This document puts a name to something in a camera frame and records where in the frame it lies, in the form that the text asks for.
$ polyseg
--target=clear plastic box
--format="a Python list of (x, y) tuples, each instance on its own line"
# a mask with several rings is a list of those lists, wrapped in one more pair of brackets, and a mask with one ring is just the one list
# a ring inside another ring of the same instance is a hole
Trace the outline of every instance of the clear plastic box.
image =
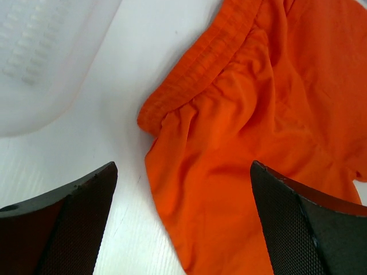
[(121, 0), (0, 0), (0, 136), (72, 103)]

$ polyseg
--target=translucent plastic bin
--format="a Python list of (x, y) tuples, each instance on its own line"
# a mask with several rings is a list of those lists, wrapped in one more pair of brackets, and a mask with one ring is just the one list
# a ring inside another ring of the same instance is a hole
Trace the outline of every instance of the translucent plastic bin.
[(0, 136), (39, 129), (75, 98), (121, 0), (0, 0)]

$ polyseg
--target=tabletop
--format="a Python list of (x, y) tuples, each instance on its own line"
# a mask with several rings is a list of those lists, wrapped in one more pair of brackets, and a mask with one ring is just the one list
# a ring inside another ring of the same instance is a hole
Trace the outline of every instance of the tabletop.
[[(0, 139), (0, 208), (109, 161), (119, 179), (94, 274), (184, 274), (159, 220), (136, 117), (147, 96), (208, 27), (221, 0), (122, 0), (70, 109), (45, 128)], [(356, 183), (364, 204), (367, 184)]]

